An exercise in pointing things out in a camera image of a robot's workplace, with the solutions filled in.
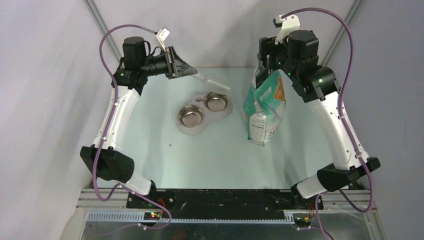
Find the teal pet food bag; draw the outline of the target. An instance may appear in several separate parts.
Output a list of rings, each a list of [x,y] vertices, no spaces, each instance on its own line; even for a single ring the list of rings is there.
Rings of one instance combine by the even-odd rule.
[[[276,133],[286,109],[286,96],[281,70],[269,73],[257,65],[243,102],[247,138],[265,145]]]

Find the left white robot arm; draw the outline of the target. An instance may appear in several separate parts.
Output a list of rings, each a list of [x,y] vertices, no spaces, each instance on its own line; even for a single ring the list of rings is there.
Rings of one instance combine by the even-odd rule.
[[[182,60],[173,46],[151,54],[150,43],[142,37],[124,40],[123,57],[114,73],[111,98],[101,129],[91,146],[83,146],[80,156],[97,178],[114,181],[139,193],[138,201],[153,208],[158,194],[151,190],[153,182],[137,173],[135,161],[123,154],[124,136],[132,111],[150,76],[165,75],[176,79],[196,75],[198,71]]]

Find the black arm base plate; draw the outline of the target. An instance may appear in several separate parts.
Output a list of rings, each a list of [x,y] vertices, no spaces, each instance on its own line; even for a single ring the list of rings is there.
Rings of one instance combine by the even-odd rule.
[[[289,211],[314,215],[323,203],[314,197],[304,199],[287,189],[158,189],[149,194],[154,205],[135,194],[128,194],[128,209],[158,209],[173,220],[287,220]]]

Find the clear plastic scoop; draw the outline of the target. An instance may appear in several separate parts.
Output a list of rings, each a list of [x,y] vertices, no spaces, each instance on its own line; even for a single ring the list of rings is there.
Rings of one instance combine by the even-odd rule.
[[[208,73],[206,75],[198,73],[192,75],[191,77],[203,82],[205,88],[211,92],[222,95],[226,95],[231,92],[229,81],[226,78],[214,73]]]

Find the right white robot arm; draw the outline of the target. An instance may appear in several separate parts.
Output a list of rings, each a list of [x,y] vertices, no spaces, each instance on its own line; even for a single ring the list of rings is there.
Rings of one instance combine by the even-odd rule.
[[[319,40],[311,30],[295,30],[277,42],[276,37],[259,39],[259,83],[265,75],[282,70],[292,81],[298,96],[317,117],[328,142],[332,163],[291,187],[291,204],[304,209],[311,197],[337,191],[380,168],[377,157],[370,157],[360,146],[344,109],[339,104],[341,86],[335,73],[318,63]]]

